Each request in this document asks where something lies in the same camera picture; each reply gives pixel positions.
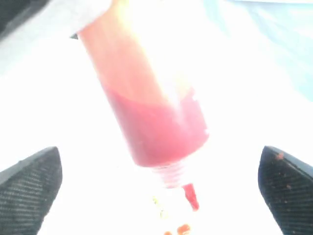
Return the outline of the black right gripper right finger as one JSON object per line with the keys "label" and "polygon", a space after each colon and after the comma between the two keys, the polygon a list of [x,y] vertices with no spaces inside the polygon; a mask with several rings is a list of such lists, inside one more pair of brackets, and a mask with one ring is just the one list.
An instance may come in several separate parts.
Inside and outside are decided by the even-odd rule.
{"label": "black right gripper right finger", "polygon": [[262,150],[260,193],[285,235],[313,233],[313,167],[273,146]]}

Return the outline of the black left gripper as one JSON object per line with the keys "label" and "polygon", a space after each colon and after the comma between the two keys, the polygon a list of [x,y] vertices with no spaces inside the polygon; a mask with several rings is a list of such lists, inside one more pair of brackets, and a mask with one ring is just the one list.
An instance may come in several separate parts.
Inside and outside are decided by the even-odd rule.
{"label": "black left gripper", "polygon": [[0,0],[0,40],[42,10],[48,2],[48,0]]}

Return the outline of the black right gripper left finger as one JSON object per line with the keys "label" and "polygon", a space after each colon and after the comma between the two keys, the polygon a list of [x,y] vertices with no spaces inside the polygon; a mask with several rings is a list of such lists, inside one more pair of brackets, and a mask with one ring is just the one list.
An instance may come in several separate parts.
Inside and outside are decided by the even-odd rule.
{"label": "black right gripper left finger", "polygon": [[45,148],[0,173],[1,235],[36,235],[59,192],[57,147]]}

